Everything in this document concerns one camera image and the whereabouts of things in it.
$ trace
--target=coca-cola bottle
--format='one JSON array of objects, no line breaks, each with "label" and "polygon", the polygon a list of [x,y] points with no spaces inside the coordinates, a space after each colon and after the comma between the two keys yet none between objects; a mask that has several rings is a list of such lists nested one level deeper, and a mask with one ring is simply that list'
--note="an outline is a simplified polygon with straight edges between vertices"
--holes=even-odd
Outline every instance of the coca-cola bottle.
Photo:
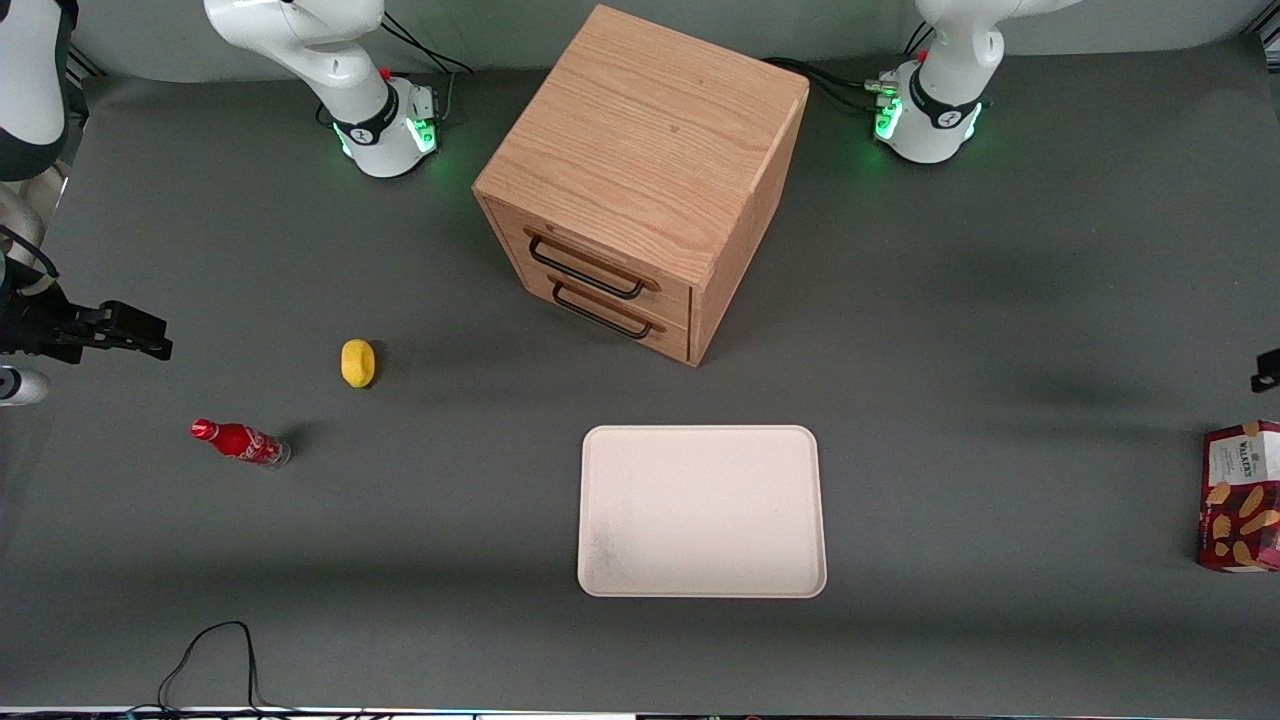
[{"label": "coca-cola bottle", "polygon": [[191,424],[191,437],[236,460],[276,469],[289,461],[289,445],[239,423],[218,424],[201,418]]}]

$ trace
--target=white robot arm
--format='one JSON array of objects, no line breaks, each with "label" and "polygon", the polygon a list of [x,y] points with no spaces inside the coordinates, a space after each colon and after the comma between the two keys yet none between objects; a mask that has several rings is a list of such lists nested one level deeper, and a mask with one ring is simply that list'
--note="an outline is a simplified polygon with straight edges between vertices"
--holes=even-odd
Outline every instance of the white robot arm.
[{"label": "white robot arm", "polygon": [[1080,0],[915,0],[937,37],[927,59],[881,73],[874,137],[915,163],[941,163],[973,135],[979,97],[1005,58],[996,23],[1061,10]]},{"label": "white robot arm", "polygon": [[67,142],[63,73],[74,0],[0,0],[0,181],[33,178]]},{"label": "white robot arm", "polygon": [[365,173],[394,177],[435,150],[430,88],[384,79],[355,42],[381,24],[384,0],[205,0],[224,40],[302,78],[334,118],[343,151]]}]

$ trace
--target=cable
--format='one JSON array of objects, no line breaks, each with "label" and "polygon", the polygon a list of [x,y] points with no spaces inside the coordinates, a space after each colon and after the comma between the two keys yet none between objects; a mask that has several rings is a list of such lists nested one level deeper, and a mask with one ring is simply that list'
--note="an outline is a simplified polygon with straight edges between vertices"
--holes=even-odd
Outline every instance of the cable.
[{"label": "cable", "polygon": [[422,53],[426,53],[426,56],[430,58],[433,63],[435,63],[435,67],[440,68],[442,73],[451,73],[451,72],[453,72],[444,63],[442,63],[439,60],[439,58],[436,58],[430,50],[428,50],[426,47],[422,47],[421,45],[419,45],[417,41],[410,40],[410,38],[404,37],[403,35],[396,32],[392,28],[392,26],[389,26],[387,23],[383,23],[383,29],[385,29],[387,32],[389,32],[392,35],[392,37],[394,37],[396,40],[399,40],[401,42],[404,42],[406,45],[410,45],[412,47],[416,47],[416,49],[421,50]]},{"label": "cable", "polygon": [[471,65],[468,65],[468,64],[466,64],[466,63],[463,63],[461,60],[454,60],[453,58],[449,58],[448,55],[445,55],[443,53],[436,53],[435,50],[431,50],[430,47],[426,47],[425,45],[422,45],[421,42],[419,42],[417,38],[413,37],[413,33],[410,32],[408,28],[406,28],[404,26],[402,26],[399,23],[399,20],[397,20],[394,17],[392,17],[390,13],[385,13],[385,17],[387,17],[387,19],[393,26],[396,26],[396,29],[399,29],[399,32],[402,32],[404,35],[401,36],[399,33],[397,33],[392,28],[387,27],[385,23],[383,24],[383,29],[385,29],[387,32],[392,33],[393,36],[396,36],[397,38],[399,38],[402,42],[407,42],[407,44],[412,45],[413,47],[417,47],[422,53],[426,53],[426,55],[429,58],[431,58],[431,60],[434,60],[436,65],[440,65],[442,69],[444,69],[444,65],[443,65],[443,63],[440,63],[440,60],[444,60],[445,63],[452,63],[452,64],[462,68],[467,73],[474,73],[475,72],[474,69],[471,69]]},{"label": "cable", "polygon": [[440,113],[439,122],[449,119],[449,110],[453,109],[453,81],[458,78],[458,73],[449,73],[449,90],[444,94],[444,111]]},{"label": "cable", "polygon": [[182,660],[179,660],[178,665],[175,665],[174,669],[170,670],[168,675],[165,675],[164,680],[160,680],[160,685],[156,688],[156,702],[155,702],[156,706],[165,710],[173,708],[173,706],[169,705],[169,689],[173,687],[173,682],[178,679],[178,675],[182,674],[183,667],[187,666],[187,661],[191,660],[191,653],[192,651],[196,650],[196,644],[198,644],[200,639],[207,635],[209,633],[219,628],[227,628],[229,625],[236,625],[244,633],[244,647],[248,651],[248,688],[246,692],[248,706],[259,711],[260,714],[264,712],[261,707],[264,705],[271,707],[284,707],[287,710],[297,710],[293,707],[287,707],[283,705],[275,705],[273,702],[268,702],[262,697],[262,689],[257,679],[257,656],[253,653],[253,635],[250,634],[248,625],[246,625],[241,620],[225,620],[223,623],[210,625],[204,630],[200,630],[200,633],[197,633],[196,637],[191,639],[191,642],[187,644],[187,650],[182,653]]},{"label": "cable", "polygon": [[805,76],[806,78],[809,78],[809,82],[812,82],[814,86],[818,87],[818,90],[823,91],[832,100],[835,100],[836,102],[840,102],[841,105],[844,105],[845,108],[849,108],[850,110],[855,110],[855,111],[859,111],[859,113],[867,113],[867,114],[872,114],[872,113],[876,111],[876,108],[872,108],[869,105],[860,105],[858,102],[854,102],[852,100],[850,100],[850,99],[845,97],[844,95],[841,95],[840,92],[837,92],[836,87],[832,87],[832,85],[835,85],[835,86],[837,86],[840,88],[845,88],[845,90],[861,90],[863,88],[861,83],[855,83],[852,81],[847,81],[847,79],[845,79],[842,77],[838,77],[838,76],[835,76],[832,73],[828,73],[827,70],[823,70],[822,68],[818,68],[818,67],[812,65],[809,63],[804,63],[801,60],[794,60],[791,58],[765,58],[764,61],[769,63],[771,65],[777,65],[777,67],[780,67],[782,69],[791,70],[794,73],[799,73],[799,74]]},{"label": "cable", "polygon": [[87,70],[90,70],[91,73],[93,73],[95,76],[105,76],[106,74],[106,70],[102,69],[102,65],[99,65],[97,63],[95,63],[93,60],[91,60],[88,58],[88,55],[84,54],[83,50],[81,50],[79,47],[76,46],[74,42],[67,44],[67,53],[68,54],[73,54],[74,53],[76,61],[79,63],[79,64],[82,64],[82,65],[84,65],[84,68]]},{"label": "cable", "polygon": [[920,40],[919,40],[919,41],[916,41],[916,44],[915,44],[915,45],[913,45],[913,46],[911,46],[911,47],[910,47],[910,49],[909,49],[909,50],[908,50],[906,53],[904,53],[904,55],[906,55],[906,56],[909,56],[909,58],[910,58],[911,55],[914,55],[914,54],[915,54],[915,50],[916,50],[916,49],[918,49],[919,46],[924,45],[924,41],[925,41],[925,40],[928,40],[931,35],[933,35],[933,28],[932,28],[932,27],[929,28],[929,31],[928,31],[928,32],[925,32],[924,35],[922,35],[922,36],[920,36]]},{"label": "cable", "polygon": [[[320,113],[326,113],[329,115],[329,119],[325,120],[324,118],[321,118]],[[333,113],[329,113],[329,109],[324,106],[323,101],[316,102],[316,124],[325,128],[333,126]]]},{"label": "cable", "polygon": [[40,260],[40,264],[45,266],[46,275],[51,278],[58,277],[58,268],[54,266],[54,261],[49,259],[49,255],[45,255],[44,251],[32,245],[27,238],[13,232],[12,229],[9,229],[9,225],[4,224],[0,224],[0,233],[4,233],[5,237],[12,240],[14,243],[20,245],[22,249],[26,250],[27,252],[31,252],[36,258],[36,260]]},{"label": "cable", "polygon": [[[84,60],[77,58],[74,53],[68,50],[67,59],[79,65],[86,73],[88,73],[88,77],[97,77],[97,73],[93,72],[93,68],[88,67],[88,63],[86,63]],[[68,65],[67,69],[70,70],[72,69],[70,65]]]},{"label": "cable", "polygon": [[924,29],[924,26],[927,24],[929,24],[927,20],[920,20],[920,24],[915,26],[915,31],[911,32],[911,37],[908,38],[906,45],[902,46],[904,55],[911,54],[911,45],[915,42],[915,36],[920,35],[920,31]]}]

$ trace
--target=lemon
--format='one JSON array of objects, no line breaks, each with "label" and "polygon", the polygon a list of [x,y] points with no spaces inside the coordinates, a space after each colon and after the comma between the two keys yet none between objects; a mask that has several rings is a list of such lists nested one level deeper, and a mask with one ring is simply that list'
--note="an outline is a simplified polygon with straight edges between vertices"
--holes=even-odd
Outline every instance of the lemon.
[{"label": "lemon", "polygon": [[351,387],[374,382],[374,347],[362,340],[348,340],[342,346],[342,379]]}]

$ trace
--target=black metal handle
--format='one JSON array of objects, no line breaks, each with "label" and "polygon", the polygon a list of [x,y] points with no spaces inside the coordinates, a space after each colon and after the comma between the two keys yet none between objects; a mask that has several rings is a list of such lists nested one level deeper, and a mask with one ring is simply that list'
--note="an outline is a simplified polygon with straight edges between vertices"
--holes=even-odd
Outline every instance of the black metal handle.
[{"label": "black metal handle", "polygon": [[604,318],[596,315],[595,313],[591,313],[586,307],[573,305],[568,300],[564,300],[563,297],[559,296],[559,291],[562,290],[564,290],[564,286],[562,283],[556,283],[556,287],[552,288],[552,300],[554,300],[557,305],[568,310],[570,313],[581,315],[588,320],[591,320],[593,323],[599,323],[623,337],[630,337],[631,340],[644,340],[649,337],[649,331],[653,329],[653,323],[645,323],[644,328],[640,328],[639,331],[628,331],[612,320],[605,320]]},{"label": "black metal handle", "polygon": [[595,290],[599,290],[600,292],[607,292],[607,293],[609,293],[613,297],[617,297],[620,300],[635,300],[636,296],[640,295],[640,291],[644,290],[644,281],[636,281],[636,286],[634,288],[631,288],[631,290],[622,290],[622,288],[613,287],[609,283],[600,282],[600,281],[593,278],[591,275],[588,275],[588,274],[584,274],[584,273],[581,273],[579,270],[575,270],[573,268],[570,268],[564,263],[559,263],[557,260],[552,260],[550,258],[548,258],[548,256],[541,255],[541,254],[538,252],[538,246],[541,245],[541,243],[543,243],[543,238],[541,238],[541,236],[538,236],[538,234],[534,234],[532,240],[529,241],[529,254],[534,256],[534,260],[538,260],[539,263],[541,263],[543,265],[547,265],[548,268],[559,270],[559,272],[564,273],[566,275],[568,275],[568,277],[571,277],[571,278],[573,278],[576,281],[584,282],[584,283],[594,287]]}]

